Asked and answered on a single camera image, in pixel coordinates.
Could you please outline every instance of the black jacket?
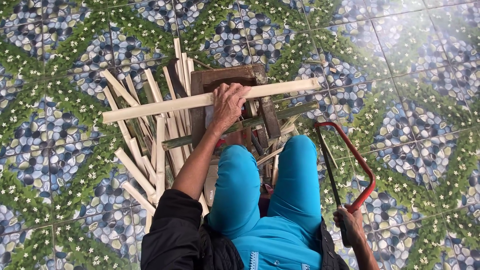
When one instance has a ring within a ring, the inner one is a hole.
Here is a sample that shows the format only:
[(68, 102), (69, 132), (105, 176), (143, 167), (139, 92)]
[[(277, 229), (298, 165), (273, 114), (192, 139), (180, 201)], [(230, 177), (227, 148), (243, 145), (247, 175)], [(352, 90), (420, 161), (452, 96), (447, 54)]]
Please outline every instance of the black jacket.
[[(169, 189), (160, 198), (150, 227), (142, 240), (141, 270), (243, 270), (233, 243), (204, 220), (202, 205), (187, 194)], [(322, 270), (348, 270), (335, 253), (332, 237), (322, 220), (317, 231)]]

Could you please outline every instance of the red object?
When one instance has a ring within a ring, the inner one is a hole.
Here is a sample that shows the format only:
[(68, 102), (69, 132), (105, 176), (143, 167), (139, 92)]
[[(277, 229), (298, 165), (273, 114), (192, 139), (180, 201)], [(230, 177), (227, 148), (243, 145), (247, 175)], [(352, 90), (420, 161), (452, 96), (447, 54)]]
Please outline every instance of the red object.
[(357, 151), (355, 146), (353, 146), (352, 142), (348, 139), (347, 135), (343, 132), (342, 128), (337, 125), (334, 122), (322, 122), (322, 123), (316, 123), (314, 126), (332, 126), (336, 129), (338, 134), (342, 137), (343, 141), (347, 144), (347, 147), (350, 149), (352, 152), (353, 156), (358, 160), (360, 163), (360, 166), (363, 168), (363, 170), (367, 173), (368, 177), (370, 178), (370, 183), (368, 184), (367, 188), (365, 188), (362, 193), (358, 196), (358, 198), (353, 202), (352, 207), (348, 209), (349, 213), (353, 213), (355, 210), (360, 208), (361, 204), (368, 198), (370, 193), (372, 193), (373, 189), (375, 188), (375, 175), (373, 172), (370, 170), (370, 167), (368, 167), (367, 163), (365, 160), (363, 160), (363, 157), (361, 154)]

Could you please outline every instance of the wrinkled hand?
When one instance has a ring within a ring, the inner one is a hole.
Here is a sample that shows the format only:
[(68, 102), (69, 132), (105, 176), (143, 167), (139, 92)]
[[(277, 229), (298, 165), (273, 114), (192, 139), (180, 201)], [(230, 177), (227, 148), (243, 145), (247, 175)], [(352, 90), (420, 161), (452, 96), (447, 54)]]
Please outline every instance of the wrinkled hand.
[(241, 84), (221, 84), (213, 91), (212, 124), (226, 131), (241, 115), (241, 107), (245, 103), (242, 96), (250, 91), (250, 86)]
[(348, 209), (351, 207), (350, 204), (345, 204), (345, 208), (338, 207), (333, 213), (333, 220), (335, 221), (335, 226), (340, 227), (340, 222), (345, 223), (345, 228), (347, 229), (347, 237), (352, 245), (360, 244), (365, 240), (365, 233), (363, 232), (363, 216), (360, 209), (355, 210), (353, 214), (348, 212)]

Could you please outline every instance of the person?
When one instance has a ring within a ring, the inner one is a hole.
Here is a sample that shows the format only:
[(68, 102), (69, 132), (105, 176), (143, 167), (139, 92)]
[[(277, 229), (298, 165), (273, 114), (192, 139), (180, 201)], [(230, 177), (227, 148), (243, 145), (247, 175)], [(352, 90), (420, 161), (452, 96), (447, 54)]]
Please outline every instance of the person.
[[(260, 218), (260, 178), (255, 158), (241, 136), (227, 140), (218, 164), (211, 212), (201, 223), (202, 193), (220, 136), (241, 114), (242, 95), (251, 88), (220, 85), (213, 91), (214, 115), (155, 211), (142, 240), (142, 270), (346, 270), (335, 253), (320, 207), (317, 153), (304, 135), (292, 137), (279, 156), (278, 180), (266, 217)], [(362, 228), (359, 210), (339, 207), (360, 270), (379, 269)]]

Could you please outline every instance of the tile floor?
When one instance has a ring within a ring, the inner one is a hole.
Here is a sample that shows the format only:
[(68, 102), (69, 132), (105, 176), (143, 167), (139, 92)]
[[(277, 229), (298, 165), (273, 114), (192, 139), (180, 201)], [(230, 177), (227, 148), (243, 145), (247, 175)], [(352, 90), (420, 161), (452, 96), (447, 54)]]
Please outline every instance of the tile floor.
[[(377, 175), (362, 206), (382, 269), (480, 269), (480, 2), (476, 0), (8, 0), (0, 2), (0, 270), (139, 269), (146, 211), (101, 70), (135, 87), (182, 50), (212, 67), (263, 63), (271, 82), (317, 77), (297, 120), (334, 121)], [(342, 199), (368, 184), (333, 131)], [(323, 214), (337, 251), (357, 261)]]

